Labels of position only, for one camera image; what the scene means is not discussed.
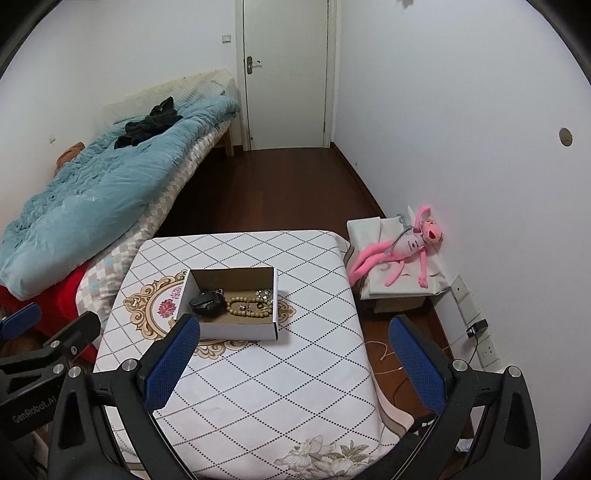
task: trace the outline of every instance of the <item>wooden floor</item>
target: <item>wooden floor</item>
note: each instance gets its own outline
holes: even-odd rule
[[[347,220],[372,216],[375,207],[335,150],[259,150],[226,158],[216,149],[180,193],[157,236],[323,229],[348,239]],[[387,344],[392,315],[375,315],[361,307],[358,312],[365,339]],[[427,337],[447,346],[429,301],[407,314]],[[384,346],[369,344],[367,349],[375,372],[400,366],[395,355],[380,361]],[[397,407],[415,418],[428,413],[404,371],[377,379]]]

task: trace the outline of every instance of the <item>jewelry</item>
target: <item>jewelry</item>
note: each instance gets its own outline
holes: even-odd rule
[[[246,303],[246,305],[240,305],[238,307],[238,310],[233,310],[232,305],[237,302],[243,302]],[[250,308],[250,303],[257,303],[257,307],[259,304],[263,305],[263,308],[258,307],[259,310],[261,310],[261,312],[253,312]],[[250,297],[234,297],[232,300],[228,302],[228,307],[226,308],[226,310],[230,315],[234,315],[236,317],[252,317],[262,319],[270,315],[269,310],[268,308],[265,308],[265,305],[269,305],[269,302],[267,300],[259,300]]]
[[[269,307],[273,306],[273,289],[272,288],[267,288],[265,290],[257,290],[255,292],[256,294],[256,300],[258,302],[264,302],[267,305],[269,305]]]

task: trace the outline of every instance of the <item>brown cushion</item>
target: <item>brown cushion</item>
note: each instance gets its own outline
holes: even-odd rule
[[[70,148],[68,148],[64,153],[62,153],[60,155],[60,158],[57,159],[57,167],[56,167],[56,171],[53,174],[54,176],[57,175],[57,172],[60,171],[60,168],[62,168],[66,163],[68,163],[70,160],[74,160],[78,154],[84,150],[85,145],[82,142],[78,142],[76,145],[72,145]]]

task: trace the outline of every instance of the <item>floral print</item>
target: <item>floral print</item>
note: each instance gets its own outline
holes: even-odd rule
[[[174,304],[172,299],[166,299],[160,304],[160,307],[158,307],[158,315],[164,319],[167,319],[168,317],[172,316],[176,307],[177,306]]]
[[[287,466],[295,472],[289,477],[292,479],[342,480],[354,477],[374,461],[364,453],[368,445],[355,446],[351,441],[348,447],[340,445],[339,452],[335,443],[323,445],[323,442],[322,435],[308,439],[296,445],[285,457],[275,460],[275,465]]]
[[[178,286],[178,287],[176,287],[176,288],[175,288],[175,289],[174,289],[174,290],[173,290],[173,291],[170,293],[170,297],[171,297],[172,299],[175,299],[175,300],[179,299],[179,298],[180,298],[180,296],[181,296],[181,290],[182,290],[182,289],[183,289],[183,288],[182,288],[181,286]]]

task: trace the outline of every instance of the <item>table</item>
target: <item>table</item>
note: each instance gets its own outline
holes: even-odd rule
[[[139,358],[166,334],[187,269],[276,267],[279,340],[201,342],[154,417],[199,477],[352,476],[398,442],[409,416],[395,434],[376,406],[347,249],[325,231],[149,240],[117,295],[95,370]],[[138,462],[116,410],[108,414],[125,459]]]

